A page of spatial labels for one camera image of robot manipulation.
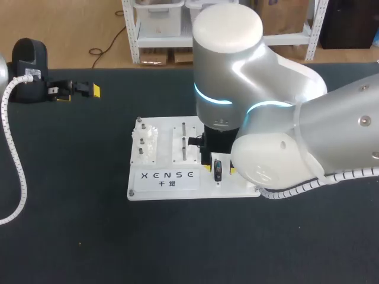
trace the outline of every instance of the black cabinet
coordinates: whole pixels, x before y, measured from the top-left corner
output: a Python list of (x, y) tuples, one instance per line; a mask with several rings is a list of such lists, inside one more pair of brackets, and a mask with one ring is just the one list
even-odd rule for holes
[(379, 0), (329, 0), (320, 43), (324, 49), (369, 49), (379, 27)]

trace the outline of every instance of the tabletop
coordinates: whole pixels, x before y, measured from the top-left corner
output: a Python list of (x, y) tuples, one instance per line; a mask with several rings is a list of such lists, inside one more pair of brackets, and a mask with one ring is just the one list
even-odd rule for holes
[[(311, 64), (330, 91), (379, 64)], [(379, 282), (379, 180), (290, 199), (127, 200), (137, 116), (195, 115), (192, 69), (52, 70), (101, 99), (10, 104), (28, 182), (0, 227), (0, 283)], [(0, 131), (0, 216), (20, 198)]]

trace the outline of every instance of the floor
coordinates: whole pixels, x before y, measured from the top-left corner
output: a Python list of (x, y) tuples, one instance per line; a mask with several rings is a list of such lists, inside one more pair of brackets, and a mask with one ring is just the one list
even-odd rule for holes
[[(88, 50), (105, 50), (125, 26), (120, 0), (0, 0), (0, 52), (9, 61), (15, 42), (30, 37), (45, 43), (49, 68), (90, 68), (96, 59)], [(280, 55), (302, 62), (306, 46), (278, 46)], [(379, 48), (370, 50), (317, 49), (315, 63), (373, 62), (379, 59)], [(133, 64), (126, 31), (115, 41), (96, 68), (141, 67)]]

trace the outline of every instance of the white storage bin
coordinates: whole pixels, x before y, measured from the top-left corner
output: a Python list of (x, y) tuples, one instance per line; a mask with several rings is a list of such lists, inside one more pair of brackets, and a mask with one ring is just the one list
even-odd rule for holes
[(171, 4), (141, 5), (134, 3), (145, 37), (177, 37), (181, 33), (184, 0)]
[(223, 3), (238, 4), (239, 0), (185, 0), (185, 6), (189, 8), (192, 23), (195, 21), (197, 15), (206, 7)]

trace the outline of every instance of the black cable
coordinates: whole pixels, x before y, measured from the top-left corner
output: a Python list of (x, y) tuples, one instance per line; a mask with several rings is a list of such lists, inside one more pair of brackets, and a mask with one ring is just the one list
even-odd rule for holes
[[(119, 10), (119, 11), (116, 11), (114, 13), (116, 16), (123, 16), (124, 15), (124, 11), (122, 10)], [(101, 56), (103, 56), (105, 53), (107, 53), (113, 46), (114, 42), (116, 41), (117, 37), (124, 31), (126, 30), (126, 26), (123, 27), (121, 29), (121, 31), (119, 31), (116, 36), (113, 38), (113, 41), (111, 42), (111, 45), (105, 50), (103, 51), (102, 49), (99, 49), (97, 47), (94, 47), (93, 49), (90, 49), (88, 50), (88, 53), (91, 54), (91, 55), (97, 55), (98, 57), (96, 58), (96, 60), (94, 61), (94, 64), (92, 64), (92, 68), (95, 68), (95, 65), (97, 63), (97, 61), (101, 58)]]

